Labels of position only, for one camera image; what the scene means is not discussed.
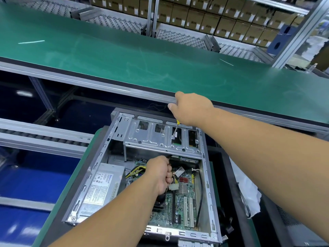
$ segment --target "black wire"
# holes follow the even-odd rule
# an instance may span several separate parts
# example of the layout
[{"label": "black wire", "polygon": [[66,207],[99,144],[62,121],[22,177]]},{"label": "black wire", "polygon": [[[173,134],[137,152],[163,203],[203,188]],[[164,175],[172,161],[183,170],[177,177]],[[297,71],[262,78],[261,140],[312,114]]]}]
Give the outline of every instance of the black wire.
[{"label": "black wire", "polygon": [[199,170],[198,170],[198,173],[199,173],[200,182],[201,182],[201,198],[200,198],[200,205],[199,205],[198,215],[196,216],[195,228],[198,227],[199,217],[200,217],[200,212],[201,212],[201,205],[202,205],[202,198],[203,198],[203,183],[202,183],[201,173],[200,173]]}]

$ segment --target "open metal computer chassis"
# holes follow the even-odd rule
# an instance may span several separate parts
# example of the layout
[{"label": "open metal computer chassis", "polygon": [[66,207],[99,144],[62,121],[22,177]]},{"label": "open metal computer chassis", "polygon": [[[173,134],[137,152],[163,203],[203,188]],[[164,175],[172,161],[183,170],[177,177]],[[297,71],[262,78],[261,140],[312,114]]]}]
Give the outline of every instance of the open metal computer chassis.
[{"label": "open metal computer chassis", "polygon": [[[127,158],[131,154],[135,158],[176,155],[199,160],[198,168],[203,179],[203,201],[199,229],[198,231],[192,231],[147,225],[144,237],[156,237],[157,239],[160,238],[163,241],[171,242],[192,241],[211,245],[222,243],[204,133],[199,128],[181,124],[179,127],[182,132],[182,145],[173,145],[171,144],[171,132],[172,128],[175,128],[177,125],[174,119],[152,114],[142,114],[136,111],[125,110],[124,112],[120,112],[118,109],[115,109],[111,116],[113,117],[112,123],[105,134],[105,143],[99,149],[99,152],[96,153],[98,157],[94,158],[94,161],[89,165],[62,222],[72,225],[79,223],[77,212],[81,203],[78,204],[78,202],[83,201],[88,191],[88,188],[86,189],[84,187],[90,185],[93,175],[97,171],[97,165],[100,163],[111,162],[114,165],[123,165],[131,168],[131,166],[127,166],[134,163],[133,161],[127,161]],[[138,129],[140,121],[148,122],[147,130]],[[161,133],[155,132],[156,124],[165,126],[164,131]],[[196,143],[198,144],[198,148],[189,146],[188,130],[197,132],[198,138]],[[123,143],[123,156],[111,155],[108,149],[111,141],[121,141]],[[200,182],[197,183],[197,180],[199,179],[195,178],[196,207],[198,208],[201,188]]]}]

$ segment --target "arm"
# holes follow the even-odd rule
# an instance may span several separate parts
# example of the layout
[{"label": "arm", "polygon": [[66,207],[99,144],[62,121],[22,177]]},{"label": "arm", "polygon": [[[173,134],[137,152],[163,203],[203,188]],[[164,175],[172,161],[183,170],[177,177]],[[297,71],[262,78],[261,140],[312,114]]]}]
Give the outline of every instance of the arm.
[{"label": "arm", "polygon": [[164,156],[150,159],[145,174],[50,247],[136,246],[150,220],[155,199],[172,182],[168,164]]},{"label": "arm", "polygon": [[176,93],[176,119],[201,128],[276,204],[329,242],[329,142],[214,108]]}]

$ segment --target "green work surface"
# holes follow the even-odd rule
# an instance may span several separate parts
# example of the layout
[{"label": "green work surface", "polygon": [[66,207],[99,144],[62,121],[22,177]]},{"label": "green work surface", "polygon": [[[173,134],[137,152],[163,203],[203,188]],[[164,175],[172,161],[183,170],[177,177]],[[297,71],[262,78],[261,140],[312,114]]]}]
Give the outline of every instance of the green work surface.
[{"label": "green work surface", "polygon": [[0,5],[0,31],[1,57],[329,123],[325,78],[14,4]]}]

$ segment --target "person's right arm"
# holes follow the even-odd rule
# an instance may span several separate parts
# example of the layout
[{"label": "person's right arm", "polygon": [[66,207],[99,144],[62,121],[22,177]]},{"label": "person's right arm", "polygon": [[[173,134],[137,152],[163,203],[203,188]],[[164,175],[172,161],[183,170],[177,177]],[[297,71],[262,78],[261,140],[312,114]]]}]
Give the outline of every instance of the person's right arm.
[{"label": "person's right arm", "polygon": [[201,128],[277,205],[329,242],[329,142],[214,108],[176,93],[182,124]]}]

